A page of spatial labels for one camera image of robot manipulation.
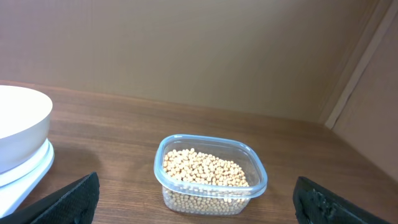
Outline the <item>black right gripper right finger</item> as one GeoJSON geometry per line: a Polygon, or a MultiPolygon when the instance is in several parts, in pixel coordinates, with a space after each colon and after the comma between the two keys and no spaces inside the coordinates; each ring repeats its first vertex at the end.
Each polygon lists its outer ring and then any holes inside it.
{"type": "Polygon", "coordinates": [[[292,199],[299,224],[389,224],[304,176],[292,199]]]}

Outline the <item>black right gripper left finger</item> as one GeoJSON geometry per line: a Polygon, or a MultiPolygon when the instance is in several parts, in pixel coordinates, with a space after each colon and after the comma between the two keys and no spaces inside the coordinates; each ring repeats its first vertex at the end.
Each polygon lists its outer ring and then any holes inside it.
{"type": "Polygon", "coordinates": [[[96,172],[92,172],[1,218],[1,224],[91,224],[99,196],[99,178],[96,172]]]}

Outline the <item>white digital kitchen scale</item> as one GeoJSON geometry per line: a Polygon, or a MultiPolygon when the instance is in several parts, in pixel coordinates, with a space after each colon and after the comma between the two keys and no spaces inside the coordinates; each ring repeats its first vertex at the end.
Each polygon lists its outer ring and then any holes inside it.
{"type": "Polygon", "coordinates": [[[1,174],[1,218],[12,214],[26,199],[53,164],[55,154],[46,139],[34,155],[1,174]]]}

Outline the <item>white bowl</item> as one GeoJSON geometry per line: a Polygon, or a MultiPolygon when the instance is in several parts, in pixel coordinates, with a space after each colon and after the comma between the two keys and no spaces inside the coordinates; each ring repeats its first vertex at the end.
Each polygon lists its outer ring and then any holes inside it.
{"type": "Polygon", "coordinates": [[[40,91],[1,86],[1,172],[25,162],[43,145],[52,109],[52,100],[40,91]]]}

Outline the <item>clear plastic container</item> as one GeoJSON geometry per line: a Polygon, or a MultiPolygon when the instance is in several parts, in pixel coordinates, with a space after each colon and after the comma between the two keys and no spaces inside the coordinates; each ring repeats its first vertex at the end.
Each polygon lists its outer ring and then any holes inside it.
{"type": "Polygon", "coordinates": [[[175,134],[154,159],[165,205],[195,215],[237,215],[267,189],[268,176],[249,146],[235,140],[175,134]]]}

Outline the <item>soybeans pile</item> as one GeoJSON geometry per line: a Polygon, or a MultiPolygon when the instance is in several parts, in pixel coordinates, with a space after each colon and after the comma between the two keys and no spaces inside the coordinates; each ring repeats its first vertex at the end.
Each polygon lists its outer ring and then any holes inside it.
{"type": "MultiPolygon", "coordinates": [[[[205,184],[213,187],[247,187],[242,168],[234,161],[194,148],[174,149],[164,156],[163,170],[175,180],[188,184],[205,184]]],[[[178,193],[164,187],[164,202],[171,210],[200,215],[236,215],[249,203],[248,198],[214,198],[178,193]]]]}

